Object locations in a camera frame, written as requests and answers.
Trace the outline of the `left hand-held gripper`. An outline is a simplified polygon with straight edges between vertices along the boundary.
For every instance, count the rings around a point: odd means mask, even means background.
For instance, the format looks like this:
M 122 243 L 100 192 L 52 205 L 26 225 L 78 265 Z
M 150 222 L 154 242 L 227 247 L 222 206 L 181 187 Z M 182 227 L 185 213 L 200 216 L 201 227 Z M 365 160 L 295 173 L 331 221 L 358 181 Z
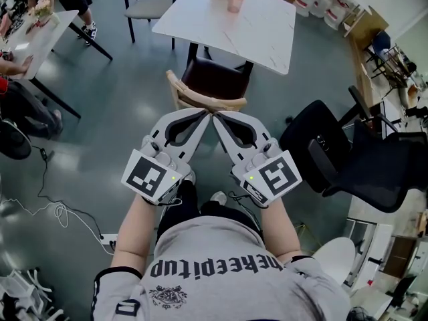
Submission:
M 203 108 L 185 108 L 165 114 L 145 136 L 142 147 L 130 155 L 121 183 L 156 206 L 173 204 L 173 195 L 191 174 L 187 164 L 211 119 Z M 163 146 L 173 150 L 169 154 Z

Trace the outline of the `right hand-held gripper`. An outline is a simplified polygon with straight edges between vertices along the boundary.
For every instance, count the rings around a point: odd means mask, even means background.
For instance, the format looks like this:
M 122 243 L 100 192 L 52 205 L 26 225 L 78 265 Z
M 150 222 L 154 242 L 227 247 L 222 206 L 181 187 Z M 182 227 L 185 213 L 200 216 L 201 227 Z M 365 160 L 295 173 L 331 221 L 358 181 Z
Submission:
M 268 130 L 257 118 L 240 112 L 215 112 L 213 124 L 223 149 L 237 164 L 232 168 L 233 176 L 259 206 L 268 207 L 302 182 L 290 152 L 282 151 L 276 139 L 269 139 Z

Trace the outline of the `brown seat wooden chair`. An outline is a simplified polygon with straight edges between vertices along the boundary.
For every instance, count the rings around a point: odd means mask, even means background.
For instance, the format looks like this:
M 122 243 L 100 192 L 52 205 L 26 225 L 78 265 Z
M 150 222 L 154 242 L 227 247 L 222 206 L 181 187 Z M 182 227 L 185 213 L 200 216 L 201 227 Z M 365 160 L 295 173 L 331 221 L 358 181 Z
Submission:
M 210 113 L 239 112 L 247 105 L 244 97 L 249 79 L 238 70 L 212 60 L 195 57 L 178 78 L 166 72 L 176 109 L 204 108 Z

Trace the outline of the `person's right forearm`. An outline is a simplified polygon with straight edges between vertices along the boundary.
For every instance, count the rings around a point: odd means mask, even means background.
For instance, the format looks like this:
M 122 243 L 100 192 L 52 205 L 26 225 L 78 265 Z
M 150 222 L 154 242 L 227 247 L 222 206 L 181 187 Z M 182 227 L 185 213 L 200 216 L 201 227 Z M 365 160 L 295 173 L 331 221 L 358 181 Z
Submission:
M 280 262 L 302 255 L 300 240 L 281 198 L 261 210 L 261 228 L 265 248 Z

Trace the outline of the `person's left forearm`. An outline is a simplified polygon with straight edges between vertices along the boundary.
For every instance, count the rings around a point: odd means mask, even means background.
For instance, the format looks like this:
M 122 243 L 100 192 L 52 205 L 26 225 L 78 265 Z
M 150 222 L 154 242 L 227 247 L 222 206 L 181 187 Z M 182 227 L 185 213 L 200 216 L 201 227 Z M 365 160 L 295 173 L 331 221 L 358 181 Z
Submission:
M 156 207 L 136 195 L 118 232 L 110 267 L 146 268 L 156 221 Z

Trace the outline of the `black office chair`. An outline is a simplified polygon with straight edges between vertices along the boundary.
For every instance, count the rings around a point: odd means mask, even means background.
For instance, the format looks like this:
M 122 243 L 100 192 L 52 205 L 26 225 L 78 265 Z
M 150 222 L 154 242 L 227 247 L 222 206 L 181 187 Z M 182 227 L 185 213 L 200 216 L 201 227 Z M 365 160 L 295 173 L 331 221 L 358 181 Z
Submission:
M 407 192 L 428 194 L 428 138 L 399 132 L 373 116 L 355 86 L 355 105 L 340 119 L 321 100 L 287 119 L 280 147 L 288 150 L 309 186 L 324 197 L 351 194 L 383 213 L 397 211 Z

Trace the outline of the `white marble table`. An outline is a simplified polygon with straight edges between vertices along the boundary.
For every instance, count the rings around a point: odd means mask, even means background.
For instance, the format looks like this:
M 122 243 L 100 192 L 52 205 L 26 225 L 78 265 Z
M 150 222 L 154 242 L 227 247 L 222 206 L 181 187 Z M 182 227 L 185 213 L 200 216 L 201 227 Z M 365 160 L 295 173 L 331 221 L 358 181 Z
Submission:
M 239 56 L 285 76 L 290 70 L 296 7 L 283 0 L 243 0 L 238 13 L 227 0 L 176 0 L 152 28 Z

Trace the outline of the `grey seat black chair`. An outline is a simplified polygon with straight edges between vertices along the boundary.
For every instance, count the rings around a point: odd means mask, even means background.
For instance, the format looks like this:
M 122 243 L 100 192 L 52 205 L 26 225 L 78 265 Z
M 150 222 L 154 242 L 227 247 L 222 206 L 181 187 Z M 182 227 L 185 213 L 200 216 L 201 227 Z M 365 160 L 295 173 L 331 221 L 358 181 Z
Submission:
M 152 19 L 160 19 L 176 0 L 124 0 L 130 37 L 135 42 L 132 20 L 145 19 L 149 23 Z

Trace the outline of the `blue seat metal chair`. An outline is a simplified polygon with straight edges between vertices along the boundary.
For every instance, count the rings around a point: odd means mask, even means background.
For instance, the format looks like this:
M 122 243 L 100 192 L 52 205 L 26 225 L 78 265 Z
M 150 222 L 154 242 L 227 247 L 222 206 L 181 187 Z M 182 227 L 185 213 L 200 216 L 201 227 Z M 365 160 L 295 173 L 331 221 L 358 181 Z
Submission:
M 365 51 L 370 55 L 366 62 L 380 59 L 383 62 L 388 62 L 391 58 L 389 51 L 391 46 L 391 37 L 385 31 L 378 32 L 365 47 Z

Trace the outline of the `person's black trousers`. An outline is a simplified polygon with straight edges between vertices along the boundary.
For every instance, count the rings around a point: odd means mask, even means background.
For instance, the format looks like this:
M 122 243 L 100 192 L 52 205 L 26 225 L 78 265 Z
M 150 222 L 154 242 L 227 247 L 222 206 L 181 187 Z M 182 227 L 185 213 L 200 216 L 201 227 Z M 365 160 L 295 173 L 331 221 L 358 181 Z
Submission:
M 254 230 L 263 239 L 262 232 L 256 227 L 256 224 L 250 217 L 237 209 L 220 205 L 219 202 L 212 200 L 205 202 L 201 206 L 201 209 L 198 209 L 196 187 L 190 180 L 184 180 L 179 185 L 177 197 L 182 203 L 169 207 L 165 212 L 158 226 L 156 242 L 159 241 L 163 233 L 173 226 L 201 216 L 222 217 L 240 222 Z

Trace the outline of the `person's grey printed t-shirt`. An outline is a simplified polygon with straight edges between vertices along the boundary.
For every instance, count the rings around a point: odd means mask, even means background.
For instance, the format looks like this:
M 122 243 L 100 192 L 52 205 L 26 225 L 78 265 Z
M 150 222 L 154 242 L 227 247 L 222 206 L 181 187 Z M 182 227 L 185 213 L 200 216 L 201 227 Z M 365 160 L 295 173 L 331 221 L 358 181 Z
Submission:
M 346 321 L 346 292 L 309 256 L 276 259 L 257 233 L 204 216 L 166 231 L 144 274 L 100 272 L 91 321 Z

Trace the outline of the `white round side table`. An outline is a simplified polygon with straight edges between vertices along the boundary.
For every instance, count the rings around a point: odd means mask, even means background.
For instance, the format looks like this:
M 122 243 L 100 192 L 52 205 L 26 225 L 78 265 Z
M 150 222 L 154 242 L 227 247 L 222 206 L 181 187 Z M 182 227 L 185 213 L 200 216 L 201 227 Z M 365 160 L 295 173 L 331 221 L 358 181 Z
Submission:
M 353 267 L 355 246 L 351 239 L 337 237 L 324 244 L 312 257 L 326 274 L 342 285 Z

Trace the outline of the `black round floor fan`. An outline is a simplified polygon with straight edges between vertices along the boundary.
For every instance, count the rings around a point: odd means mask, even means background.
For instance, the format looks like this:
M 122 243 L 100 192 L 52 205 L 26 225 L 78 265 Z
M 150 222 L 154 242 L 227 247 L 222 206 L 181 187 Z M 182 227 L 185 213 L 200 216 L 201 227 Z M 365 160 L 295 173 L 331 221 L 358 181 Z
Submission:
M 0 121 L 0 153 L 14 160 L 26 159 L 31 154 L 30 140 L 9 119 Z

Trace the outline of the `white metal cabinet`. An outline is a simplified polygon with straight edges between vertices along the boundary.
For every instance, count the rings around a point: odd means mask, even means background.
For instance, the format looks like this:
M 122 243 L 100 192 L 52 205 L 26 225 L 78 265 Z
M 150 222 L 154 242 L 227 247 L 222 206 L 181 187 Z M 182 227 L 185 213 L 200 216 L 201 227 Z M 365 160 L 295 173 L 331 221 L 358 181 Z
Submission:
M 344 236 L 351 239 L 355 246 L 353 267 L 343 283 L 346 290 L 359 290 L 368 286 L 369 280 L 374 280 L 383 263 L 392 232 L 392 225 L 346 219 Z

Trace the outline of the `pink flower bouquet vase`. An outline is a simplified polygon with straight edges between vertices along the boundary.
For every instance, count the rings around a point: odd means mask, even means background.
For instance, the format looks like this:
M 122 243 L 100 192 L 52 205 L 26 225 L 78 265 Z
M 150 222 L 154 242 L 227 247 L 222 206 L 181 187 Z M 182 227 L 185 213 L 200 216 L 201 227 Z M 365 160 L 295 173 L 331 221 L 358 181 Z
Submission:
M 60 24 L 60 19 L 53 11 L 50 0 L 38 0 L 35 7 L 29 10 L 29 16 L 33 17 L 33 25 L 36 27 L 43 27 L 49 21 L 54 25 Z

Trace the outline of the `brown wooden cabinet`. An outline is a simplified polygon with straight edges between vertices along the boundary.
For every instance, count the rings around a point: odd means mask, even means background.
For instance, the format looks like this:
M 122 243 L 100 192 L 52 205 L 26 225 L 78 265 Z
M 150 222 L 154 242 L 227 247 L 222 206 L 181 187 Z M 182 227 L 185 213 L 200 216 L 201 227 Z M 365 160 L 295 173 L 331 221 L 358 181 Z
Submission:
M 393 237 L 392 248 L 386 259 L 383 273 L 395 278 L 403 278 L 416 244 L 415 238 Z

